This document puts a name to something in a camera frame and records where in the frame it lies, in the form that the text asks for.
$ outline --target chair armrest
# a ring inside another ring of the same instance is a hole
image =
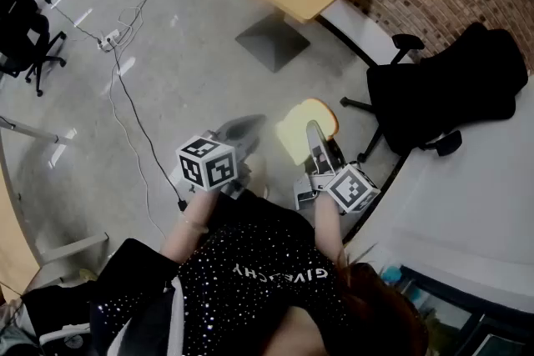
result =
[[[79,325],[69,325],[59,329],[58,331],[53,331],[51,333],[44,333],[39,337],[39,344],[44,345],[50,341],[54,341],[60,338],[73,337],[74,335],[81,335],[83,333],[91,333],[89,329],[89,323],[82,323]]]
[[[409,51],[410,49],[424,49],[425,44],[413,34],[396,34],[391,36],[395,48],[401,51]]]

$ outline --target concrete floor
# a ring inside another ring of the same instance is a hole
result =
[[[42,98],[36,97],[34,82],[4,77],[0,114],[52,133],[73,134],[75,129],[75,134],[73,145],[58,158],[57,146],[3,130],[8,169],[40,249],[96,232],[109,235],[103,248],[78,258],[84,267],[98,270],[126,238],[158,248],[161,237],[147,219],[137,160],[108,100],[113,54],[97,50],[94,40],[43,0],[36,1],[50,20],[51,33],[63,30],[68,35],[61,50],[67,66],[55,66],[46,75]],[[122,29],[116,21],[121,10],[140,1],[62,0],[58,7],[72,19],[92,8],[80,26],[105,35]],[[262,0],[148,0],[144,26],[121,63],[133,64],[123,80],[167,173],[176,167],[175,149],[192,135],[232,118],[263,113],[268,122],[258,152],[267,159],[270,199],[293,208],[292,185],[303,168],[292,164],[276,139],[275,123],[304,99],[320,98],[337,115],[336,141],[352,160],[370,141],[376,121],[339,105],[344,96],[369,100],[367,67],[318,23],[298,26],[311,45],[277,74],[234,40],[271,11]],[[129,21],[132,13],[127,11],[123,20]],[[141,158],[152,217],[168,231],[178,212],[175,194],[158,170],[120,84],[113,85],[113,100]],[[380,186],[396,161],[382,142],[365,171]],[[355,221],[354,216],[343,217],[344,232]]]

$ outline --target person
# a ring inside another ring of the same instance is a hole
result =
[[[88,301],[94,282],[71,288],[58,285],[38,288],[0,306],[0,356],[43,354],[39,338],[65,325],[89,321]]]
[[[314,230],[256,193],[196,189],[160,253],[123,243],[90,303],[99,354],[425,353],[407,298],[347,265],[333,198],[316,199]]]

